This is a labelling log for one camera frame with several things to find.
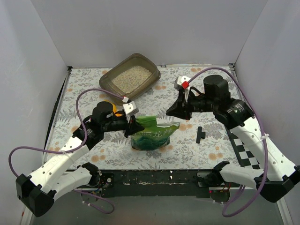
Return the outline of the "brown plastic litter box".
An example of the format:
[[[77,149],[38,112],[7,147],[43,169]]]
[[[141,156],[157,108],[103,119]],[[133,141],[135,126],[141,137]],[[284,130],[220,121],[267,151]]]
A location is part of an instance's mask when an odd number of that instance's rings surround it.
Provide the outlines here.
[[[134,100],[148,91],[161,77],[157,66],[147,57],[134,53],[102,75],[99,86],[109,91],[117,105],[122,100],[113,94]]]

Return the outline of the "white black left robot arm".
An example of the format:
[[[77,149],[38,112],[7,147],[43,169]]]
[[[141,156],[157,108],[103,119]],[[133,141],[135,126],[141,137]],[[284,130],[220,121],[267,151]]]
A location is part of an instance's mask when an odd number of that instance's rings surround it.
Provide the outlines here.
[[[123,104],[123,109],[118,112],[113,111],[113,105],[109,102],[98,103],[55,156],[31,174],[17,177],[19,200],[36,217],[40,217],[57,199],[73,189],[97,187],[100,183],[97,166],[85,163],[73,172],[65,174],[65,171],[102,141],[106,132],[123,131],[124,136],[129,137],[143,131],[143,126],[136,121],[136,113],[138,108],[133,101]]]

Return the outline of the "orange plastic scoop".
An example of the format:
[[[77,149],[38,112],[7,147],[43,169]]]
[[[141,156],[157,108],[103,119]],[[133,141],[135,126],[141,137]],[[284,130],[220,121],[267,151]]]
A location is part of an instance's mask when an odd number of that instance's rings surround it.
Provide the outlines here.
[[[121,116],[122,116],[121,113],[118,113],[118,109],[117,109],[116,104],[114,104],[114,103],[112,103],[112,102],[110,102],[110,101],[108,101],[108,100],[105,100],[105,102],[108,102],[108,103],[110,103],[110,104],[112,105],[112,107],[113,107],[113,112],[114,112],[114,115],[115,115],[115,116],[117,116],[117,117],[121,117]]]

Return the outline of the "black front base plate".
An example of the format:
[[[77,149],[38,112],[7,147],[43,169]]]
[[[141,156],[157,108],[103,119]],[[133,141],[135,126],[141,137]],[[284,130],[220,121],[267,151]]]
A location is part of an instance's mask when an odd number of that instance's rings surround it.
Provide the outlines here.
[[[236,184],[204,181],[211,170],[102,170],[97,187],[102,197],[195,196],[228,194]]]

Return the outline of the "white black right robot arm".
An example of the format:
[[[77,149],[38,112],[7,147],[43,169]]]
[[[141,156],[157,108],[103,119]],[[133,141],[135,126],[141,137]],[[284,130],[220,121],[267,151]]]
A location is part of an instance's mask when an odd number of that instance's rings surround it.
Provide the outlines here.
[[[192,113],[212,112],[215,119],[234,134],[261,165],[260,169],[238,167],[223,161],[200,181],[207,186],[236,183],[258,189],[275,203],[300,181],[300,168],[287,159],[267,135],[262,135],[253,111],[242,100],[231,97],[228,82],[220,75],[204,78],[204,93],[196,96],[189,78],[179,76],[174,83],[178,98],[166,111],[168,116],[189,120]]]

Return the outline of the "black white checkerboard plate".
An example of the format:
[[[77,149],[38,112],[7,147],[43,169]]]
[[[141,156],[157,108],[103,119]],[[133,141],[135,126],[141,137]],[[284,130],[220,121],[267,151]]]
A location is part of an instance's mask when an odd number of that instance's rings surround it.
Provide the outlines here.
[[[250,169],[260,169],[261,167],[259,162],[251,151],[244,146],[243,142],[236,135],[231,133],[230,130],[226,129],[226,131],[239,165]]]

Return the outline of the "small black plastic clip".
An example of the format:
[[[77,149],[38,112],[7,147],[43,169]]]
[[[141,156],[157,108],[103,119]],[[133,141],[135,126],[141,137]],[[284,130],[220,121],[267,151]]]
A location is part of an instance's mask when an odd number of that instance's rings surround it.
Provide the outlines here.
[[[196,137],[196,143],[200,143],[201,140],[204,140],[206,137],[206,132],[203,131],[202,127],[198,127],[197,129],[197,137]]]

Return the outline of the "floral patterned table mat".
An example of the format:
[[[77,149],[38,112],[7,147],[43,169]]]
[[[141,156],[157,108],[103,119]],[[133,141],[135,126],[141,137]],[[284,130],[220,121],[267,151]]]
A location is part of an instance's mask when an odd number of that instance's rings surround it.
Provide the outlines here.
[[[77,68],[68,78],[52,137],[47,144],[51,151],[64,146],[71,134],[80,125],[76,115],[76,99],[82,117],[92,113],[100,101],[109,96],[97,91],[99,79],[107,73],[107,68]],[[192,77],[199,67],[160,68],[159,81],[135,100],[140,116],[156,116],[158,123],[175,121],[166,116],[166,110],[177,99],[178,92],[173,83],[180,75]],[[196,143],[197,129],[206,132],[204,140]],[[122,132],[109,132],[91,151],[71,165],[72,169],[90,162],[100,169],[211,169],[221,161],[238,165],[235,152],[225,127],[212,113],[194,113],[190,120],[180,120],[180,128],[170,137],[169,145],[152,151],[133,149],[129,138]]]

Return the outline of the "green litter bag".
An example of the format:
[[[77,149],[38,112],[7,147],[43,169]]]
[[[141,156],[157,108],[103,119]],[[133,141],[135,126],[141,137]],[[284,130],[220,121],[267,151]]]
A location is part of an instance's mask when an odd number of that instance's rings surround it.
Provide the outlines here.
[[[156,150],[170,143],[170,136],[180,128],[180,122],[158,123],[156,116],[139,116],[136,121],[143,131],[131,136],[131,146],[136,150]]]

